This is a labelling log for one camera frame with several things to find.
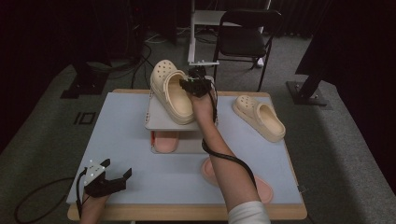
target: stand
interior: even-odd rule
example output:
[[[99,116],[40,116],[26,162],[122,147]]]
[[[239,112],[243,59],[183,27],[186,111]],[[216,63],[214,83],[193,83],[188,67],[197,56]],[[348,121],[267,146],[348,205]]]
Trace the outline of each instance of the stand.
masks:
[[[172,153],[205,153],[201,145],[203,136],[199,132],[197,123],[195,121],[185,125],[174,123],[153,91],[149,94],[145,127],[151,132],[153,153],[161,153],[154,146],[156,132],[179,132],[177,149]]]
[[[309,88],[306,82],[288,81],[286,85],[296,105],[319,105],[321,108],[331,109],[329,101],[323,98],[319,89],[306,93]]]
[[[69,90],[62,93],[61,99],[77,99],[81,94],[102,94],[108,73],[93,72],[86,63],[73,63],[72,65],[76,69],[77,75]]]

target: chair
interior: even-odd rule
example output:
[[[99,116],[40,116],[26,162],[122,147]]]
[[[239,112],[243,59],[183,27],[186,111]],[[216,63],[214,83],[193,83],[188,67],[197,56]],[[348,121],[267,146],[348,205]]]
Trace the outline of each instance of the chair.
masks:
[[[272,9],[239,8],[226,11],[221,17],[213,62],[237,61],[253,63],[265,56],[259,88],[262,88],[265,68],[271,52],[272,40],[282,24],[282,15]],[[219,58],[219,53],[226,58]],[[251,58],[250,61],[235,58]],[[216,80],[218,65],[213,78]]]

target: human arm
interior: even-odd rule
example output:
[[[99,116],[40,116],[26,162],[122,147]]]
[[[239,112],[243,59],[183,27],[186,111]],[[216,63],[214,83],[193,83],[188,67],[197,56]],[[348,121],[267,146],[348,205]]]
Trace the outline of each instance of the human arm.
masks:
[[[97,224],[105,210],[110,195],[93,198],[84,193],[80,224]]]
[[[206,94],[197,98],[189,95],[189,98],[195,119],[208,147],[215,152],[235,157],[213,122],[210,96]],[[260,201],[259,194],[243,166],[212,155],[210,160],[228,211],[241,203]]]

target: dark background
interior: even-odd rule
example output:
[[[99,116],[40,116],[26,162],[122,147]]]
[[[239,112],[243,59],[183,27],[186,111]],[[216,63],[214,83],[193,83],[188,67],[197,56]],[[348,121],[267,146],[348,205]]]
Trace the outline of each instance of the dark background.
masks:
[[[206,8],[210,1],[196,2],[197,8]],[[190,25],[190,3],[2,1],[0,151],[28,118],[52,79],[67,65],[138,58],[140,38],[148,29],[175,42],[176,27]],[[219,3],[225,9],[241,7],[237,1]],[[337,87],[395,191],[395,4],[386,0],[274,0],[271,8],[285,18],[279,35],[314,35],[296,73],[320,75]],[[127,29],[132,29],[130,38]]]

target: power cord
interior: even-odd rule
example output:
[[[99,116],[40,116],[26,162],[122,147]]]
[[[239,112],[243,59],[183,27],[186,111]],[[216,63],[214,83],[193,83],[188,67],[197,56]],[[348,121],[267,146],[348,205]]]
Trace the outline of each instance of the power cord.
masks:
[[[312,217],[309,216],[309,213],[307,213],[306,216],[308,217],[309,221],[310,221],[312,224],[316,224],[315,221],[314,221],[314,219],[312,219]]]
[[[79,216],[79,217],[81,217],[81,214],[82,214],[82,205],[83,205],[83,203],[81,203],[81,199],[80,199],[80,195],[79,195],[79,181],[81,180],[81,178],[82,178],[85,174],[87,174],[87,167],[85,167],[84,170],[83,170],[81,173],[79,173],[78,179],[77,179],[77,182],[76,182],[76,194],[77,194],[77,195],[76,195],[76,196],[77,196],[76,205],[77,205],[77,210],[78,210],[78,216]]]
[[[135,82],[135,80],[136,80],[136,74],[137,74],[139,68],[140,68],[142,65],[144,65],[144,69],[145,69],[145,70],[144,70],[144,77],[145,77],[146,85],[147,85],[148,89],[150,89],[150,85],[149,85],[149,83],[148,83],[147,75],[146,75],[146,63],[149,63],[149,65],[150,65],[152,68],[154,68],[154,65],[149,61],[149,57],[151,56],[152,50],[151,50],[151,47],[150,47],[149,45],[147,45],[146,43],[144,44],[144,46],[145,46],[146,48],[148,48],[148,56],[145,57],[144,55],[141,55],[141,58],[142,58],[142,59],[140,60],[139,65],[136,67],[136,69],[134,70],[134,73],[133,73],[133,75],[132,75],[131,89],[134,88],[134,82]]]
[[[112,73],[112,72],[122,72],[122,71],[128,71],[133,69],[137,64],[138,64],[138,59],[129,59],[128,63],[124,63],[122,65],[119,66],[115,66],[115,67],[110,67],[107,66],[106,68],[100,68],[100,67],[96,67],[93,65],[90,65],[91,69],[95,72],[101,72],[101,73]]]
[[[28,221],[21,221],[21,219],[19,218],[20,207],[21,207],[21,206],[23,205],[23,203],[26,202],[32,195],[34,195],[34,194],[37,193],[38,191],[40,191],[40,190],[42,190],[42,189],[44,189],[44,188],[47,188],[47,187],[49,187],[49,186],[51,186],[51,185],[53,185],[53,184],[56,184],[56,183],[59,183],[59,182],[63,182],[63,181],[66,181],[66,180],[74,180],[74,177],[67,177],[67,178],[62,178],[62,179],[58,179],[58,180],[49,182],[48,184],[45,184],[45,185],[43,185],[43,186],[41,186],[41,187],[39,187],[39,188],[37,188],[37,189],[31,191],[29,194],[27,194],[27,195],[17,204],[17,206],[15,207],[15,210],[14,210],[14,219],[15,219],[15,221],[16,221],[17,223],[19,223],[19,224],[35,223],[35,222],[37,222],[38,220],[40,220],[40,219],[46,217],[47,215],[49,215],[51,212],[53,212],[53,211],[61,204],[61,202],[64,201],[64,199],[65,199],[66,196],[67,196],[67,192],[66,192],[66,194],[61,198],[61,200],[59,200],[59,202],[57,202],[53,207],[51,207],[51,209],[50,209],[48,212],[46,212],[44,215],[42,215],[42,216],[40,216],[40,217],[37,217],[37,218],[34,218],[34,219],[32,219],[32,220],[28,220]]]

